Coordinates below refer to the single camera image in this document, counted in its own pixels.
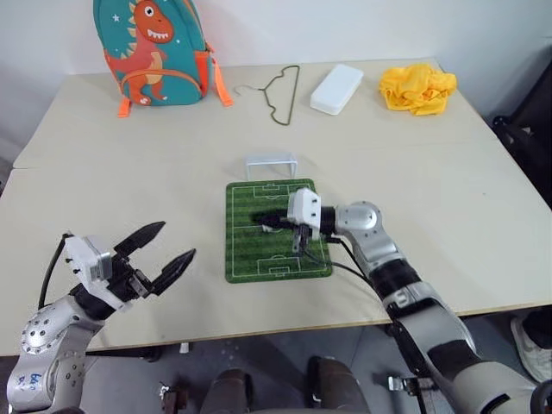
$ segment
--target wire hanger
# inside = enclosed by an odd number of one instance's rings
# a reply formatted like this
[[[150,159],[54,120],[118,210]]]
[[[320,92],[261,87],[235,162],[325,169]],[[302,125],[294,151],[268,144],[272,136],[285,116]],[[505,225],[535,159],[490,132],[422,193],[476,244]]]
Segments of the wire hanger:
[[[268,89],[272,86],[273,82],[276,80],[276,79],[280,79],[280,78],[283,78],[285,76],[285,71],[287,71],[288,69],[293,69],[293,68],[296,68],[297,69],[297,72],[296,72],[296,75],[295,75],[295,83],[293,84],[293,94],[292,94],[292,101],[290,103],[290,110],[289,110],[289,113],[288,113],[288,116],[287,116],[287,121],[286,122],[281,122],[280,120],[276,119],[276,116],[274,116],[274,114],[276,113],[276,107],[274,105],[272,105],[272,103],[270,102],[270,98],[268,97]],[[270,117],[273,119],[273,121],[275,121],[276,123],[280,124],[280,125],[283,125],[283,126],[288,126],[290,123],[292,123],[292,113],[293,113],[293,105],[295,104],[295,94],[297,92],[297,83],[299,81],[299,72],[300,72],[301,68],[299,65],[289,65],[289,66],[286,66],[284,68],[282,68],[282,70],[279,72],[278,75],[276,75],[274,78],[272,78],[270,80],[270,82],[268,82],[267,86],[265,86],[264,88],[255,88],[251,85],[238,85],[234,88],[234,92],[238,95],[238,96],[241,96],[241,93],[238,91],[238,88],[248,88],[252,91],[261,91],[263,93],[263,95],[265,96],[265,100],[267,101],[267,105],[268,107],[272,110],[270,112]]]

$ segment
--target orange dinosaur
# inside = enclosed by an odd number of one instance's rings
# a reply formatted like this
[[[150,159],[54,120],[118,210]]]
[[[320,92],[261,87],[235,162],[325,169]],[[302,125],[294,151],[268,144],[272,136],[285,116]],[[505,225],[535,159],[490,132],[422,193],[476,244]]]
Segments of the orange dinosaur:
[[[129,28],[129,33],[136,38],[136,43],[129,43],[128,56],[121,53],[121,58],[109,56],[105,51],[110,70],[115,75],[115,71],[127,74],[139,70],[163,69],[166,54],[156,44],[171,41],[174,34],[171,22],[153,0],[136,0],[136,4],[129,3],[129,7],[133,14],[129,22],[135,25],[135,28]],[[162,78],[163,75],[158,74],[141,74],[129,78],[130,100],[141,105],[151,104],[151,98],[141,91],[145,85],[151,85],[154,97],[166,100],[166,96],[161,94]]]

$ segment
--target soccer field mat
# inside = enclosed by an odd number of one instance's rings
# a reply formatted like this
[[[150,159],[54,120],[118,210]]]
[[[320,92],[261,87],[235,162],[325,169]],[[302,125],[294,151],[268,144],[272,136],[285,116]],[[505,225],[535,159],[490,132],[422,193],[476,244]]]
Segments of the soccer field mat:
[[[300,188],[315,190],[311,179],[248,181],[226,187],[226,280],[230,283],[268,280],[323,278],[331,266],[298,258],[292,252],[289,229],[262,231],[251,220],[258,211],[287,209],[290,194]],[[328,245],[310,240],[308,249],[320,260],[329,261]]]

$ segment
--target sneaker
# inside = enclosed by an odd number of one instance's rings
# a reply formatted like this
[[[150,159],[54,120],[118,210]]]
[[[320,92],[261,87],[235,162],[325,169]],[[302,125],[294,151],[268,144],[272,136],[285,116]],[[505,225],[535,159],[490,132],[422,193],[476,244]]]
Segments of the sneaker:
[[[514,317],[510,322],[517,352],[527,372],[538,382],[552,378],[552,349],[542,349],[536,345],[524,330],[522,320]]]

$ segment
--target white plastic container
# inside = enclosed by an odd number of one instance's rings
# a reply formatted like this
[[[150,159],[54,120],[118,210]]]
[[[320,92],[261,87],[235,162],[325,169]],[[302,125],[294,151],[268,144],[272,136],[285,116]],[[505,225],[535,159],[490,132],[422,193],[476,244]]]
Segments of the white plastic container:
[[[339,114],[361,84],[363,76],[359,69],[336,65],[310,95],[310,107],[330,115]]]

